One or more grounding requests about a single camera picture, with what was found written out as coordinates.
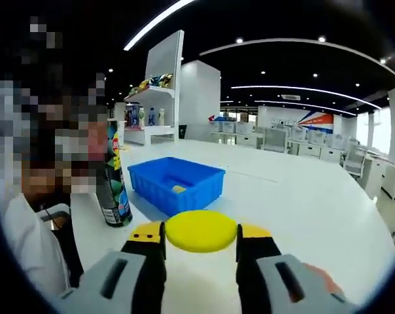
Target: black ceiling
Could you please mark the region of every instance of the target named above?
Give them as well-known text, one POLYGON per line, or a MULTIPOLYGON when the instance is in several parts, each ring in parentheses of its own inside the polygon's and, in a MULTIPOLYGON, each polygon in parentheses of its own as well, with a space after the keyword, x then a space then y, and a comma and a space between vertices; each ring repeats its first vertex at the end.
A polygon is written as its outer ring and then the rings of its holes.
MULTIPOLYGON (((315 40, 325 35, 329 43, 358 50, 375 59, 392 56, 387 65, 395 70, 395 5, 391 3, 395 1, 392 0, 367 5, 364 4, 367 1, 357 0, 196 0, 160 23, 129 52, 123 51, 128 41, 175 0, 60 2, 61 11, 71 11, 68 14, 71 27, 79 34, 80 41, 86 43, 86 62, 98 71, 114 69, 106 73, 105 93, 109 103, 112 99, 121 101, 130 84, 138 85, 144 79, 148 50, 179 29, 185 32, 184 63, 199 59, 219 69, 224 101, 241 101, 240 105, 252 107, 259 105, 254 100, 277 101, 278 94, 294 94, 307 104, 344 109, 354 101, 318 92, 270 88, 231 90, 231 87, 300 86, 361 99, 395 87, 395 76, 372 61, 317 44, 262 43, 199 57, 206 50, 233 44, 238 37, 245 41, 279 37, 315 40)), ((388 105, 386 96, 372 102, 382 107, 388 105)), ((348 111, 361 113, 371 109, 362 105, 358 110, 348 111)))

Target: spray can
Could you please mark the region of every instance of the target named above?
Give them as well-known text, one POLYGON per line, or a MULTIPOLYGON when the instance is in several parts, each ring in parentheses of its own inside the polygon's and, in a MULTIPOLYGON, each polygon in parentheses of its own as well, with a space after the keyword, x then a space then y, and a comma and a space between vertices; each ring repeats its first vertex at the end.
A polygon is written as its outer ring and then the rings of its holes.
POLYGON ((97 199, 106 223, 126 226, 132 220, 119 156, 118 121, 107 120, 107 153, 103 173, 97 178, 97 199))

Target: yellow disc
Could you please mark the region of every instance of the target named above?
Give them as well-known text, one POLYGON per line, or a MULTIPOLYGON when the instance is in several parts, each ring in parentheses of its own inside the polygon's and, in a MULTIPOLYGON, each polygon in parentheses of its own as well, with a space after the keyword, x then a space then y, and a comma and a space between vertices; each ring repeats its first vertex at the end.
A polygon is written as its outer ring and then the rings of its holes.
POLYGON ((184 251, 217 252, 234 241, 237 224, 216 211, 185 211, 165 223, 165 234, 171 244, 184 251))

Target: window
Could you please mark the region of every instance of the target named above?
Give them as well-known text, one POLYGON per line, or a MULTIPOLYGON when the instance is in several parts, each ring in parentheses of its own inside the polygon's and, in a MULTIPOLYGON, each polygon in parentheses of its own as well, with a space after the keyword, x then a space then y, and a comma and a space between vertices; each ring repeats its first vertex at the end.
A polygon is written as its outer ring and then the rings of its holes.
POLYGON ((361 145, 368 145, 369 114, 362 113, 357 116, 356 139, 361 145))
POLYGON ((391 112, 390 108, 377 110, 373 114, 373 143, 372 147, 384 154, 389 154, 391 142, 391 112))

